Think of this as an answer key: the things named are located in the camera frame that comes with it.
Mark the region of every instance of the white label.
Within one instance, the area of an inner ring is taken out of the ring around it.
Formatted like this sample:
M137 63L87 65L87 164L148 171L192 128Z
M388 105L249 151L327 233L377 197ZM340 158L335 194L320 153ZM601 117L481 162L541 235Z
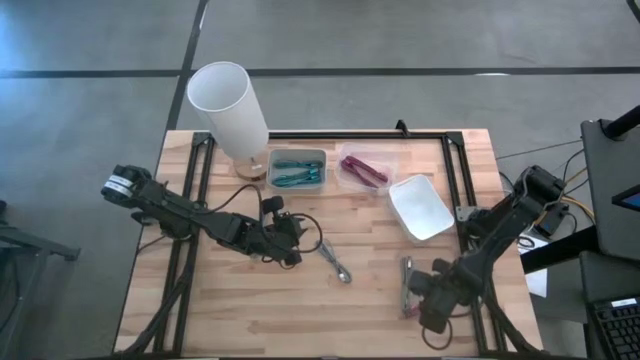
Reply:
M129 191L129 189L127 189L124 186L120 186L114 182L107 181L107 183L104 184L104 187L115 190L126 197L131 197L131 191Z
M625 299L625 300L618 300L618 301L612 301L611 302L611 306L613 307L619 307L619 306L625 306L625 305L636 305L636 299Z
M111 182L114 182L116 184L120 184L122 186L126 186L126 187L130 187L131 185L133 185L133 183L123 177L120 177L118 175L111 175L109 176L109 180Z

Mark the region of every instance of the teal object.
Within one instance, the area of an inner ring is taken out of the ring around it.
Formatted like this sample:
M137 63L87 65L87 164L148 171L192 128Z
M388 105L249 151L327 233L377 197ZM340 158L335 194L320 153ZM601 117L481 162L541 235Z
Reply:
M293 175L280 175L273 179L271 184L276 187L293 187L296 185L319 184L320 182L322 182L320 171L317 168L313 168Z
M322 161L293 161L293 160L278 160L273 163L273 167L276 169L320 169L324 166Z

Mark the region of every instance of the paper sheet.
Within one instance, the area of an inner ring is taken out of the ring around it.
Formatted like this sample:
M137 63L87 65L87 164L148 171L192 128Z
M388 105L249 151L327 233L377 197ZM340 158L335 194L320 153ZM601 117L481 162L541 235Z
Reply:
M522 236L529 238L533 241L534 247L533 249L537 249L547 245L547 242L542 241L530 233L522 234ZM520 254L524 254L533 249L525 249L518 246L518 251ZM542 296L543 298L547 297L547 269L538 270L536 272L532 272L531 274L527 274L527 286L529 287L529 292Z

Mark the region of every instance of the small round base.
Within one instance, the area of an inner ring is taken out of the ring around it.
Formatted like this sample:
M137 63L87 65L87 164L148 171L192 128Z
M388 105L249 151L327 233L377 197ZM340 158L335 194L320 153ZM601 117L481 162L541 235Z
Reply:
M250 159L234 160L233 167L238 177L248 181L260 181L267 177L269 157L266 152L258 154Z

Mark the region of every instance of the keyboard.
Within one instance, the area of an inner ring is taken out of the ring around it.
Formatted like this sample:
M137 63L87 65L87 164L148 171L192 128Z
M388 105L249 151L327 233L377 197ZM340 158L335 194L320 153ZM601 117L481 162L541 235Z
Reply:
M592 303L589 315L609 359L640 360L640 297Z

